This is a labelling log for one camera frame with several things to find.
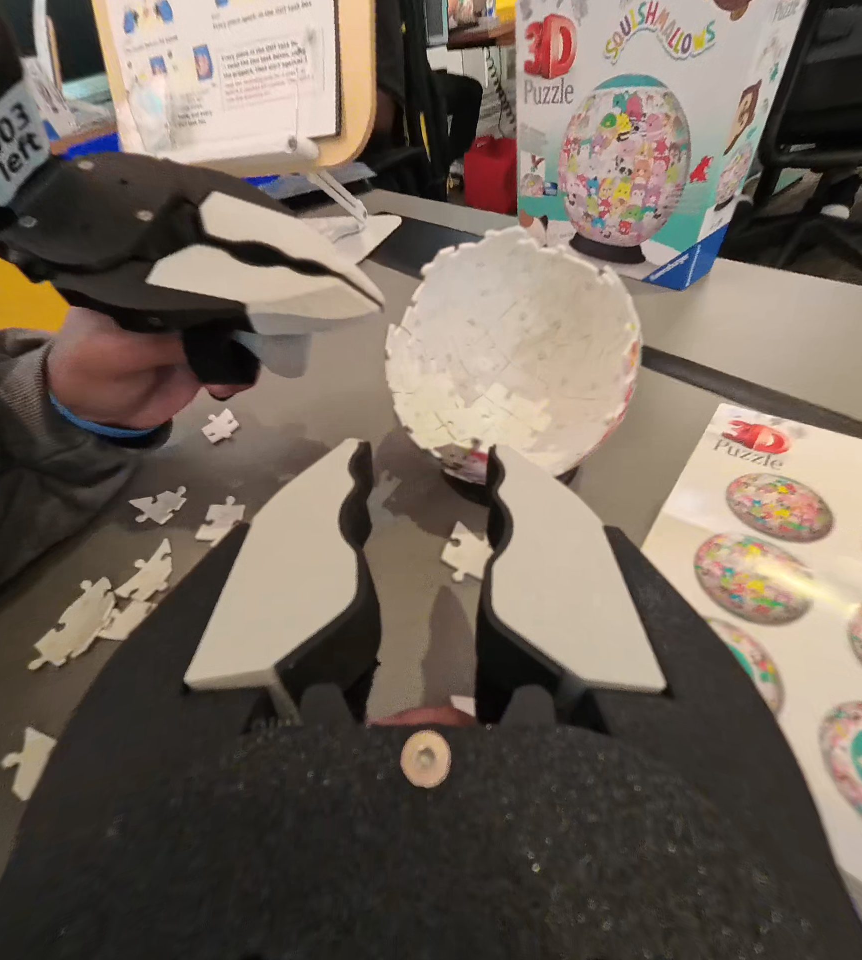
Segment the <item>person's left forearm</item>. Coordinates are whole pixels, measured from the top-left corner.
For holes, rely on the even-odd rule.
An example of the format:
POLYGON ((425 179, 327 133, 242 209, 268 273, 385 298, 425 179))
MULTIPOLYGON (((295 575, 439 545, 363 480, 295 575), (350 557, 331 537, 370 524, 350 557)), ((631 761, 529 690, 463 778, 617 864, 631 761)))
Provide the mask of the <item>person's left forearm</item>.
POLYGON ((65 422, 48 398, 49 338, 0 329, 0 590, 79 533, 119 493, 135 450, 65 422))

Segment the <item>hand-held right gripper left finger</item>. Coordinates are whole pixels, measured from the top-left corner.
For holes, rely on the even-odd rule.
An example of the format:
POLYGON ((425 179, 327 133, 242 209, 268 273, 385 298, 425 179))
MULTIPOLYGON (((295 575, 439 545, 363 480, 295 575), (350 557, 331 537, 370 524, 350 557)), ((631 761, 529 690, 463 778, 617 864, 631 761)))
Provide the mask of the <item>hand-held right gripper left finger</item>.
POLYGON ((365 558, 368 441, 347 439, 255 514, 184 674, 194 691, 352 690, 373 675, 379 600, 365 558))

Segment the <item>person's left hand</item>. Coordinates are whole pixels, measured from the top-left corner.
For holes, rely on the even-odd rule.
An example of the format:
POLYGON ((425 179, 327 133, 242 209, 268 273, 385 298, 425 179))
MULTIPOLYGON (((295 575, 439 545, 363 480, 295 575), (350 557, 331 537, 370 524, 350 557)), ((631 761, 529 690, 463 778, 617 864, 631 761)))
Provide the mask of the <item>person's left hand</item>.
POLYGON ((204 383, 177 333, 137 333, 112 318, 71 307, 45 362, 49 393, 99 426, 147 430, 169 422, 201 392, 227 401, 247 385, 204 383))

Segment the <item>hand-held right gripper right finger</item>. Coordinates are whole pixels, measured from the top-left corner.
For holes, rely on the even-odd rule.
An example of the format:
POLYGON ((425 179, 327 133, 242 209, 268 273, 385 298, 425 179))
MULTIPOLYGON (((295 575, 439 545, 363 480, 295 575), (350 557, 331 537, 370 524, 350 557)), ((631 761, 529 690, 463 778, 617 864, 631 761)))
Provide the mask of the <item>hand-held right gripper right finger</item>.
POLYGON ((605 524, 560 481, 510 481, 489 495, 479 664, 503 687, 557 699, 586 690, 667 689, 605 524))

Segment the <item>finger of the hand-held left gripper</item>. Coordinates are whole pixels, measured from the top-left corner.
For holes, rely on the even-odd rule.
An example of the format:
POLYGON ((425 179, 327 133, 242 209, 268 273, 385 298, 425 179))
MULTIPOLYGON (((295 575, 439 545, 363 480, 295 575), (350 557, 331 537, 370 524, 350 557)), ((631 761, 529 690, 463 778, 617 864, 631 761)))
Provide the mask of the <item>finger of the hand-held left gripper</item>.
POLYGON ((251 331, 232 337, 272 374, 300 378, 312 338, 383 311, 380 288, 333 245, 294 247, 281 266, 194 245, 158 261, 147 282, 163 289, 240 303, 251 331))
POLYGON ((345 282, 372 302, 385 298, 331 239, 288 212, 213 191, 198 206, 197 219, 206 245, 246 266, 286 268, 303 277, 345 282))

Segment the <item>black office chair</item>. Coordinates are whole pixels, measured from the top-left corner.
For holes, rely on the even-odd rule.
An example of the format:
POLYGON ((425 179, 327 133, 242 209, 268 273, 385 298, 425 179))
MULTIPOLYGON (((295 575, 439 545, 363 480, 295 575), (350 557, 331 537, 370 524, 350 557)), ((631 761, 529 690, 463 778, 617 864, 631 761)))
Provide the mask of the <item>black office chair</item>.
POLYGON ((823 249, 862 275, 862 2, 808 2, 720 256, 792 266, 823 249))

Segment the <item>white sheet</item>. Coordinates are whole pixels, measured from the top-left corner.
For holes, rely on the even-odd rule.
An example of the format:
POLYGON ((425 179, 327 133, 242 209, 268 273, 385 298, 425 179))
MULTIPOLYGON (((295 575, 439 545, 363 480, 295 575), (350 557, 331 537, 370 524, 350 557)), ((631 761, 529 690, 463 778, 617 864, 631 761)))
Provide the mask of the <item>white sheet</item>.
POLYGON ((305 218, 305 224, 330 241, 344 258, 359 264, 377 250, 402 224, 395 214, 367 214, 363 222, 352 215, 305 218))

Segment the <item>teal puzzle box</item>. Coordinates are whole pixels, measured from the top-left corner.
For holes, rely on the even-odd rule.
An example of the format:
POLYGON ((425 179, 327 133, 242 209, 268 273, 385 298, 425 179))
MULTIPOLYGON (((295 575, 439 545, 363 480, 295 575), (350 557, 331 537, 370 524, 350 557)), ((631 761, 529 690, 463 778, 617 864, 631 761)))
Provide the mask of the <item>teal puzzle box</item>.
POLYGON ((518 219, 627 278, 712 269, 807 8, 516 2, 518 219))

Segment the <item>black mat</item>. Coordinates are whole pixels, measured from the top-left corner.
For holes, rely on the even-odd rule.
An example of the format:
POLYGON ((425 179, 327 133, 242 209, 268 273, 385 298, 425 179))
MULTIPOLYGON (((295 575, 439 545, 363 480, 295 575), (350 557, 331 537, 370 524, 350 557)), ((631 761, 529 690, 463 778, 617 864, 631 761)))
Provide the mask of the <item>black mat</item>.
POLYGON ((400 225, 366 259, 417 279, 439 252, 481 239, 478 234, 402 215, 400 225))

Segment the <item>puzzle instruction leaflet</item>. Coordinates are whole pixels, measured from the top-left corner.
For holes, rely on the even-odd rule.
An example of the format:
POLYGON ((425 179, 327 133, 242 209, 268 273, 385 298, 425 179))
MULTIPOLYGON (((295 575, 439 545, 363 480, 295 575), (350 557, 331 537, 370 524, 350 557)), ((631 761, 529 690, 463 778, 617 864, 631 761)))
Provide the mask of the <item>puzzle instruction leaflet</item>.
POLYGON ((768 702, 862 903, 862 439, 719 405, 644 553, 768 702))

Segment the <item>blue wristband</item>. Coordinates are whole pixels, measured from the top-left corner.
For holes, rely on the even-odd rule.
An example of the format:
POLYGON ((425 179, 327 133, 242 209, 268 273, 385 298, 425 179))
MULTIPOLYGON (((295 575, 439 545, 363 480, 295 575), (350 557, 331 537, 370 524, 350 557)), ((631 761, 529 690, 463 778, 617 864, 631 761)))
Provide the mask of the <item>blue wristband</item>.
POLYGON ((74 414, 52 392, 48 393, 48 398, 54 412, 66 423, 118 447, 134 450, 148 449, 155 444, 166 441, 172 432, 173 425, 170 420, 162 425, 145 429, 97 423, 74 414))

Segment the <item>colourful puzzle ball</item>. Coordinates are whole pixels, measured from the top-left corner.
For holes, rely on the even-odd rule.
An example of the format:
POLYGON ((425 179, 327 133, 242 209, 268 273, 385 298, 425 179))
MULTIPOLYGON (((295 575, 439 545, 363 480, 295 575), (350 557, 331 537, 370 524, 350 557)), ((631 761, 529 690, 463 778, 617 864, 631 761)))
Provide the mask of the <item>colourful puzzle ball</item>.
POLYGON ((555 477, 576 470, 625 418, 642 347, 615 270, 513 226, 423 267, 388 329, 385 373, 412 442, 482 486, 495 446, 555 477))

